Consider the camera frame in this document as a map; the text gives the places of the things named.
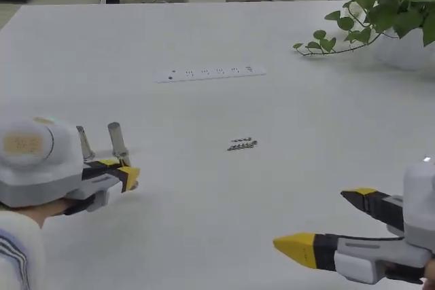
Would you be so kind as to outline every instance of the person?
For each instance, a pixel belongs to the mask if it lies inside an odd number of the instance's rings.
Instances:
[[[425,268],[423,290],[435,290],[435,259],[430,261]]]
[[[41,228],[71,204],[62,199],[23,209],[0,208],[0,289],[46,290]]]

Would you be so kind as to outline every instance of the power strip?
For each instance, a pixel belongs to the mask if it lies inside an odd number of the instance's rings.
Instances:
[[[216,79],[229,77],[247,77],[266,75],[266,71],[253,66],[231,66],[204,69],[173,69],[157,74],[157,83],[170,83],[174,81],[196,81],[199,79]]]

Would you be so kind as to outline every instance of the sleeve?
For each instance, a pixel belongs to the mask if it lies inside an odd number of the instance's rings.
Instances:
[[[42,232],[31,218],[0,211],[0,289],[45,290]]]

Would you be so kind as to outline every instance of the potted plant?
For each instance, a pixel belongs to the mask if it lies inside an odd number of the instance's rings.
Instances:
[[[355,7],[362,10],[363,18]],[[377,56],[386,63],[405,69],[418,69],[435,46],[435,0],[349,0],[325,16],[345,32],[349,45],[337,50],[337,39],[324,30],[315,31],[314,40],[297,43],[294,49],[303,56],[351,52],[380,41]]]

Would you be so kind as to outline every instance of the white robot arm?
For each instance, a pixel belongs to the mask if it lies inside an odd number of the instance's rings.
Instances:
[[[77,205],[65,214],[74,214],[105,206],[117,183],[123,192],[134,189],[139,169],[130,167],[120,125],[110,124],[109,133],[118,160],[90,161],[82,127],[44,118],[0,123],[0,203],[16,208],[71,198]]]

